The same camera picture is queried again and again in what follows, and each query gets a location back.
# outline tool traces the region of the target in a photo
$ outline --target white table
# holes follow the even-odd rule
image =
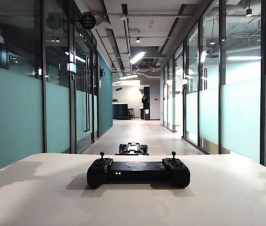
[[[0,226],[266,226],[266,168],[245,157],[178,156],[191,170],[185,189],[122,184],[89,190],[86,171],[97,157],[36,154],[1,169]]]

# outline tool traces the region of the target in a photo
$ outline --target game controller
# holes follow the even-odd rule
[[[87,184],[96,189],[102,184],[111,181],[138,180],[138,179],[169,179],[177,187],[184,188],[190,184],[190,170],[180,160],[164,158],[162,161],[113,161],[111,158],[96,159],[87,171]]]

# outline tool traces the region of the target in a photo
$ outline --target black sign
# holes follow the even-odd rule
[[[91,12],[84,12],[78,18],[80,26],[86,30],[90,30],[95,26],[95,15]]]

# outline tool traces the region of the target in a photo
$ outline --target ceiling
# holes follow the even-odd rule
[[[159,79],[163,49],[172,39],[172,29],[178,19],[193,17],[201,0],[85,0],[90,11],[99,18],[96,31],[113,62],[118,76],[141,73],[145,80]],[[140,53],[145,55],[136,64],[130,61]]]

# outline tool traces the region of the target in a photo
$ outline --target corridor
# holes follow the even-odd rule
[[[113,127],[98,141],[89,146],[83,154],[118,153],[119,144],[139,142],[148,145],[150,155],[203,154],[194,146],[181,139],[181,133],[172,133],[159,120],[113,120]]]

